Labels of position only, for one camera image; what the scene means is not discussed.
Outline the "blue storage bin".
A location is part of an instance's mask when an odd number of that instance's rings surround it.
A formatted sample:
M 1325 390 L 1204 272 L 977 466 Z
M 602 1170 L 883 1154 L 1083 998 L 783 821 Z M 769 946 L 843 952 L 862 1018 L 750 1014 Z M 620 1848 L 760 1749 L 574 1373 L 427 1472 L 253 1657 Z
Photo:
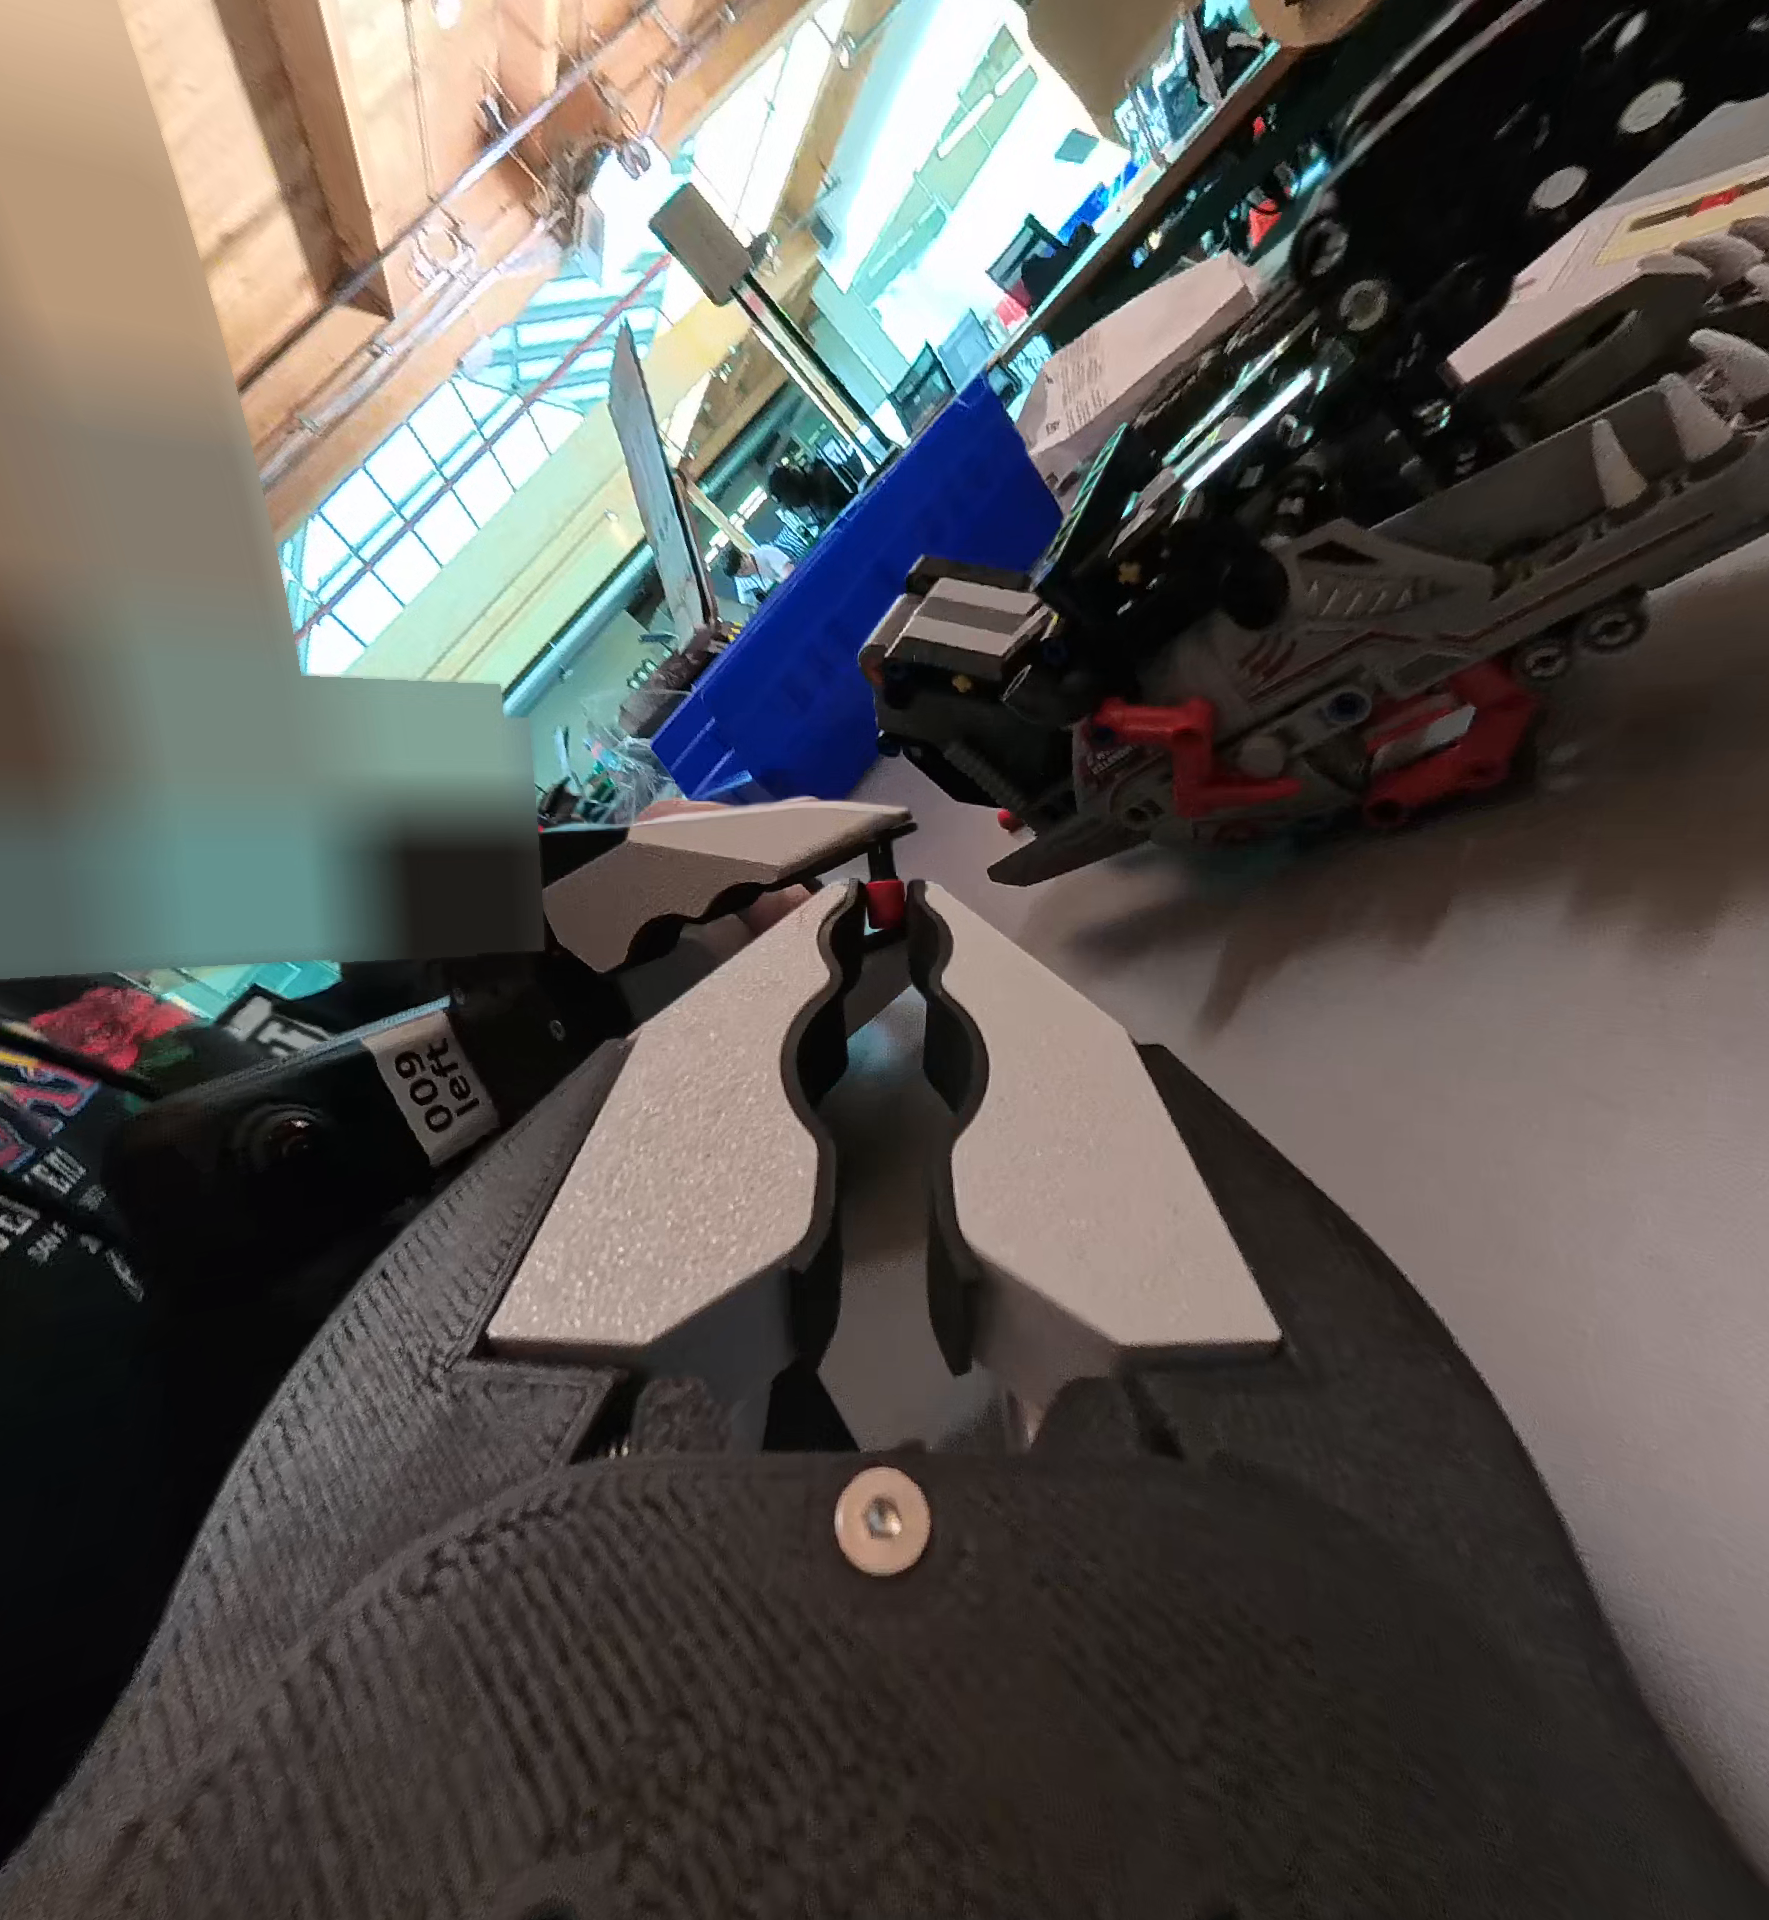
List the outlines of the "blue storage bin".
M 1062 525 L 985 377 L 949 398 L 750 613 L 651 737 L 691 798 L 841 798 L 875 759 L 857 655 L 916 563 L 1025 570 Z

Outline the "grey red toy brick truck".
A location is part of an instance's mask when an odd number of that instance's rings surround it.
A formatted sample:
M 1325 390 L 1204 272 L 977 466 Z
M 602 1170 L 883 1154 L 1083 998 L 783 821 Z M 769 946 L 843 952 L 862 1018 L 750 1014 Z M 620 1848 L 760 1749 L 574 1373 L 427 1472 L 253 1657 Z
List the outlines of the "grey red toy brick truck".
M 1769 92 L 1769 5 L 1450 5 L 1368 84 L 1254 307 L 1088 463 L 1025 574 L 922 559 L 857 653 L 877 744 L 1029 840 L 1400 828 L 1515 779 L 1541 694 L 1667 583 L 1769 531 L 1769 244 L 1448 358 L 1711 107 Z

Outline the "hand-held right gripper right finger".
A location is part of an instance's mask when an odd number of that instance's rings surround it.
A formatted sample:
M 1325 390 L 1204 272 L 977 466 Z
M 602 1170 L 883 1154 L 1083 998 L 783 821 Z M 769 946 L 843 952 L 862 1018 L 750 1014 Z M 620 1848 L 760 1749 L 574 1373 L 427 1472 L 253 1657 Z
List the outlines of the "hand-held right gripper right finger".
M 1281 1327 L 1126 1027 L 939 885 L 911 882 L 904 926 L 949 1117 L 924 1243 L 948 1367 L 1063 1390 L 1271 1356 Z

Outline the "toy instruction booklet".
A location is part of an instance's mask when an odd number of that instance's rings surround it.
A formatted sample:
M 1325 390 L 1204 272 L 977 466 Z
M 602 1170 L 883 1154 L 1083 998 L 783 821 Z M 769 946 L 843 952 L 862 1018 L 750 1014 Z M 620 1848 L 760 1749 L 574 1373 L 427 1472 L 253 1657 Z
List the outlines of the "toy instruction booklet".
M 1474 379 L 1676 243 L 1769 218 L 1769 94 L 1715 107 L 1515 279 L 1505 309 L 1450 357 Z

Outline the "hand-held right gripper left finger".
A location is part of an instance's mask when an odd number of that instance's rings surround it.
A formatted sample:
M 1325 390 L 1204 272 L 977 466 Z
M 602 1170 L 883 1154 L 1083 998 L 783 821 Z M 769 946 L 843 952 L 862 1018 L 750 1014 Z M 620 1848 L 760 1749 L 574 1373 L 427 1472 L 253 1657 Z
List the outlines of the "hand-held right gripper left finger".
M 725 1405 L 798 1358 L 856 974 L 857 885 L 841 881 L 634 1034 L 486 1322 L 490 1358 L 703 1379 Z

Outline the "panel light on stand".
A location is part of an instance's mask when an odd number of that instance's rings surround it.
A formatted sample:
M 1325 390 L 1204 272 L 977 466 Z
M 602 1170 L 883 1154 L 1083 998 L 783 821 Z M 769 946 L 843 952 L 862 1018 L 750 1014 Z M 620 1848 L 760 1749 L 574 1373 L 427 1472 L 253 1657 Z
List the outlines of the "panel light on stand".
M 693 186 L 684 184 L 651 214 L 650 231 L 712 306 L 734 306 L 783 372 L 805 394 L 867 475 L 890 463 L 896 441 L 884 434 L 846 382 L 823 360 L 756 278 L 750 249 Z

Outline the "grey tilted board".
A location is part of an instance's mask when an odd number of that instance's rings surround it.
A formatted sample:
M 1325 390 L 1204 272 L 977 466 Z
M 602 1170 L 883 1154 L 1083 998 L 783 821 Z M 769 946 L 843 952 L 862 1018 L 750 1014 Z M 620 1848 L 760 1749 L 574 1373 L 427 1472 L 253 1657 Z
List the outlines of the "grey tilted board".
M 680 479 L 655 426 L 627 320 L 620 320 L 613 335 L 606 410 L 624 453 L 642 538 L 655 567 L 669 632 L 678 645 L 693 642 L 715 619 L 716 599 Z

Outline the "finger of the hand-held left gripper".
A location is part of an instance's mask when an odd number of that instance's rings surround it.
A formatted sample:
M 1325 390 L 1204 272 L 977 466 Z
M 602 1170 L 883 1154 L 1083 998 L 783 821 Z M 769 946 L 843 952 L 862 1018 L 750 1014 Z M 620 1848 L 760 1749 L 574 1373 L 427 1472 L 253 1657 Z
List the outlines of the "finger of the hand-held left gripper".
M 723 896 L 640 896 L 627 886 L 627 838 L 541 842 L 544 922 L 556 946 L 591 972 L 617 972 L 655 957 L 684 926 L 716 922 L 773 891 L 738 886 Z
M 887 802 L 678 802 L 627 832 L 627 886 L 640 896 L 764 892 L 915 829 L 906 808 Z

